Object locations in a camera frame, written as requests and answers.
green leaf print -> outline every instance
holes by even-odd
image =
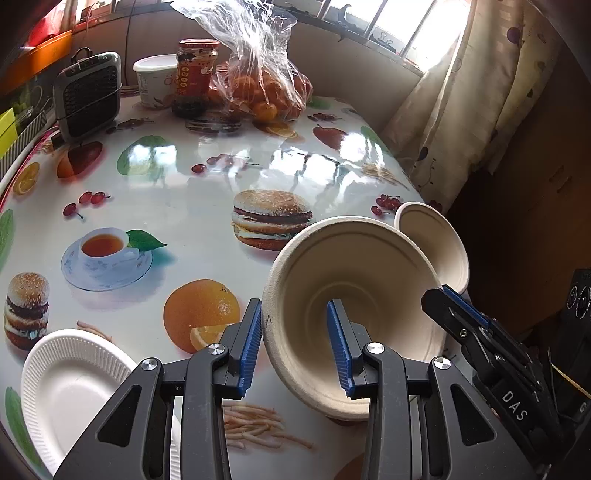
[[[164,166],[175,164],[176,159],[174,144],[159,135],[146,135],[123,151],[117,160],[117,171],[126,176],[154,176],[154,173],[161,173]]]
[[[0,216],[0,271],[10,252],[12,237],[14,236],[14,214],[11,209]]]
[[[140,252],[166,247],[166,244],[143,230],[130,230],[127,235],[129,235],[129,247],[137,248]]]
[[[25,425],[25,419],[22,416],[21,397],[10,387],[6,389],[4,405],[6,407],[8,425],[18,446],[33,465],[44,469],[45,466],[33,446],[27,426]]]
[[[318,110],[328,110],[330,108],[330,102],[326,98],[313,95],[310,100],[308,100],[307,106]]]
[[[382,139],[378,136],[378,134],[376,132],[371,130],[370,127],[368,127],[366,125],[362,126],[361,127],[361,134],[365,138],[367,138],[371,143],[378,145],[384,153],[393,157],[393,155],[390,153],[390,150],[388,150],[388,147],[386,147],[384,142],[382,142]]]

camera lens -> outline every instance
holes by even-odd
[[[579,292],[579,289],[577,288],[577,285],[575,285],[573,288],[570,289],[569,298],[567,298],[567,300],[566,300],[566,307],[569,310],[574,307],[574,304],[577,301],[577,293],[578,292]]]
[[[589,292],[589,287],[584,287],[581,290],[581,295],[579,295],[579,299],[577,300],[577,318],[581,319],[587,313],[589,309],[589,301],[591,300],[591,294]]]

glass jar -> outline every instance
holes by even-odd
[[[207,108],[207,91],[220,42],[190,38],[178,42],[177,86],[173,112],[182,118],[200,116]]]

paper pulp bowl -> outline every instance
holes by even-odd
[[[470,265],[462,240],[446,218],[429,205],[403,203],[394,226],[423,251],[439,281],[458,293],[468,288]]]
[[[343,301],[349,320],[401,356],[430,361],[444,331],[421,309],[440,287],[424,254],[378,220],[334,217],[298,233],[273,263],[262,296],[265,346],[283,383],[328,417],[359,421],[369,400],[350,400],[339,385],[326,327],[326,304]]]

plastic bag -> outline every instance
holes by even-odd
[[[172,6],[232,51],[212,75],[213,105],[265,123],[300,116],[312,85],[287,58],[295,17],[258,0],[176,0]]]

